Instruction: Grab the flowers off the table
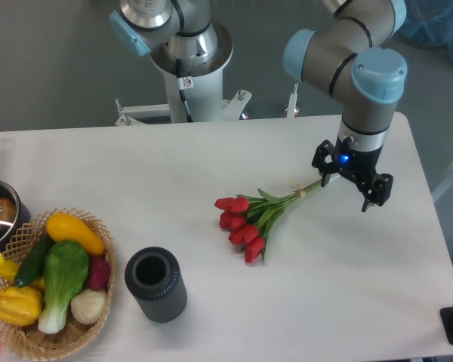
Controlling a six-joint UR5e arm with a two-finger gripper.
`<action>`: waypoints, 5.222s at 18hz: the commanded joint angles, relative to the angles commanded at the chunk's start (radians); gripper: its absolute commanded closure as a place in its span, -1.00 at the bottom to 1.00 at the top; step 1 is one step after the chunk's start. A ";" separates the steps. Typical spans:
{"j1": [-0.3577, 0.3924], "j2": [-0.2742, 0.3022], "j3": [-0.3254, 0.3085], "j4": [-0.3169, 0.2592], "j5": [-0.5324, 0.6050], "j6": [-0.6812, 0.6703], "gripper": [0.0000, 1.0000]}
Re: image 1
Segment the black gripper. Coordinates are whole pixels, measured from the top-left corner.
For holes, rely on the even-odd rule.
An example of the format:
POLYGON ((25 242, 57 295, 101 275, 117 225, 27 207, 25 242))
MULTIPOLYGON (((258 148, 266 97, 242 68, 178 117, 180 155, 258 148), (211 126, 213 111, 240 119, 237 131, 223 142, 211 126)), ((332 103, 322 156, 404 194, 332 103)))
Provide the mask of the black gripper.
POLYGON ((335 147, 329 140, 317 146, 312 166, 321 176, 320 186, 328 185, 331 175, 339 173, 361 188, 364 196, 362 212, 370 206, 382 207, 390 197, 393 176, 376 171, 382 147, 371 151, 359 151, 353 148, 351 138, 337 138, 335 147))

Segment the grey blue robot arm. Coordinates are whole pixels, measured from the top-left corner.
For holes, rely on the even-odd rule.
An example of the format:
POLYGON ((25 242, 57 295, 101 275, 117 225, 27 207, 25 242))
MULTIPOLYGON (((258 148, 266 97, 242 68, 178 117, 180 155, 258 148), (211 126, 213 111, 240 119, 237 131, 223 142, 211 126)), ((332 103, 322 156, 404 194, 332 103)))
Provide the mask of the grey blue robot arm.
MULTIPOLYGON (((336 173, 354 183, 365 206, 383 205, 393 177, 376 165, 404 91, 407 64, 382 48, 406 17, 402 1, 327 1, 335 24, 325 33, 296 32, 285 46, 284 70, 344 107, 337 139, 321 143, 313 166, 326 184, 336 173)), ((208 1, 121 1, 109 24, 135 55, 150 55, 163 73, 174 123, 220 121, 223 69, 233 44, 211 17, 208 1)))

